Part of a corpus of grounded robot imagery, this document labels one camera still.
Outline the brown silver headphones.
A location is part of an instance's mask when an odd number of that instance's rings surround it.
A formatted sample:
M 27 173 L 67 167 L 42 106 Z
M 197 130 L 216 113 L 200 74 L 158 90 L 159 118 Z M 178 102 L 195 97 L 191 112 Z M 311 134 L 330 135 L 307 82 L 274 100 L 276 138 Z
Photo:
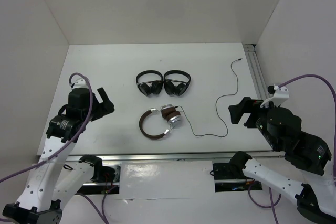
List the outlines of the brown silver headphones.
M 163 105 L 160 108 L 151 108 L 145 111 L 139 119 L 139 130 L 143 136 L 159 141 L 165 138 L 174 128 L 178 127 L 182 121 L 181 113 L 171 104 Z M 150 130 L 149 123 L 158 126 L 158 130 Z

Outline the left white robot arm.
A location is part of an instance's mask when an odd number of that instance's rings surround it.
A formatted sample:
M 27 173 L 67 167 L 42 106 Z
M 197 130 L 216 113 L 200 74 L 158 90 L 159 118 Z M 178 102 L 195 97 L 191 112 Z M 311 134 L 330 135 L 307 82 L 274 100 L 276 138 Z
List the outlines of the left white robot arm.
M 102 159 L 84 155 L 62 180 L 59 175 L 86 124 L 114 112 L 114 105 L 104 88 L 99 88 L 99 102 L 87 86 L 74 86 L 68 103 L 51 119 L 46 132 L 40 160 L 29 168 L 31 177 L 15 203 L 2 212 L 4 222 L 60 223 L 62 212 L 70 199 L 87 181 L 111 183 L 115 170 L 104 166 Z

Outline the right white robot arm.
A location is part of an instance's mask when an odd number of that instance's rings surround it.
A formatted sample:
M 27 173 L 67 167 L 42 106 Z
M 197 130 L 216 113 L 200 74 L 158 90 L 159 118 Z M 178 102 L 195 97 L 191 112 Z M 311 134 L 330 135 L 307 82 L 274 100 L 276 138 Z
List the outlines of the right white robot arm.
M 258 129 L 274 151 L 284 152 L 285 160 L 302 172 L 306 181 L 285 177 L 242 151 L 230 159 L 230 174 L 265 184 L 290 200 L 302 216 L 314 223 L 335 223 L 335 182 L 327 143 L 302 131 L 301 118 L 290 110 L 275 105 L 265 108 L 262 103 L 244 97 L 237 105 L 229 106 L 231 123 L 238 124 L 244 114 L 249 114 L 244 126 Z

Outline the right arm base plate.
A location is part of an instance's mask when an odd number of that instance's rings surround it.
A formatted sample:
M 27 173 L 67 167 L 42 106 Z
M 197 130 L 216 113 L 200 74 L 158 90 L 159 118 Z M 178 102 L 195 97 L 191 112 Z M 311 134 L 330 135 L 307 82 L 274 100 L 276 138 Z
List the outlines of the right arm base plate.
M 213 163 L 213 169 L 209 173 L 214 178 L 215 192 L 233 192 L 262 190 L 260 182 L 254 182 L 240 172 L 234 171 L 230 163 Z

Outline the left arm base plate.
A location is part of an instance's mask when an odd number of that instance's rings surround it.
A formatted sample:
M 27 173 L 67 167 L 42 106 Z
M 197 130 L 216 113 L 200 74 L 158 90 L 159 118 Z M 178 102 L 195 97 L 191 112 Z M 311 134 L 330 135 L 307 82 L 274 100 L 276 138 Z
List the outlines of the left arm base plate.
M 120 165 L 103 166 L 99 176 L 84 183 L 78 190 L 84 195 L 119 194 Z

